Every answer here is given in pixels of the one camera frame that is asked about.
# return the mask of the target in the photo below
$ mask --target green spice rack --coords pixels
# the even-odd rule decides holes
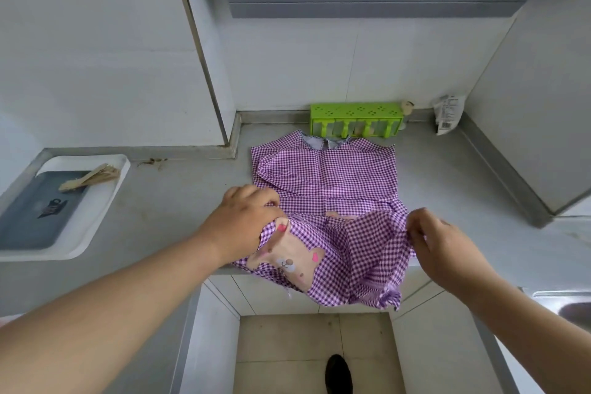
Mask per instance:
[[[398,103],[317,103],[310,106],[310,134],[320,137],[395,136],[403,117]]]

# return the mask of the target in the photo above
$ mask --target beige floor tile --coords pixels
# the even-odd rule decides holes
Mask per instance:
[[[394,359],[347,359],[355,394],[405,394],[400,365]]]
[[[392,323],[387,313],[340,315],[345,359],[398,359]]]
[[[238,363],[233,394],[326,394],[325,368],[325,360]]]
[[[342,354],[338,315],[243,316],[237,362],[323,360]]]

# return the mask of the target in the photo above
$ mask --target shoe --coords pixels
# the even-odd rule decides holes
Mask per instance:
[[[326,363],[324,381],[328,394],[353,393],[353,381],[351,380],[349,366],[347,366],[344,358],[338,354],[331,356],[328,363]]]

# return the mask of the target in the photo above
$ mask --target hand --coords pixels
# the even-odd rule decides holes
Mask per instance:
[[[427,209],[410,213],[407,230],[427,276],[461,301],[500,279],[466,234]]]
[[[263,227],[285,216],[278,205],[279,195],[273,189],[259,189],[252,184],[232,187],[192,239],[211,247],[218,266],[234,262],[254,254]]]

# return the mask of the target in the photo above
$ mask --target stainless steel sink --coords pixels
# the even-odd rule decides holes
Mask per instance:
[[[537,291],[538,304],[591,332],[591,291]]]

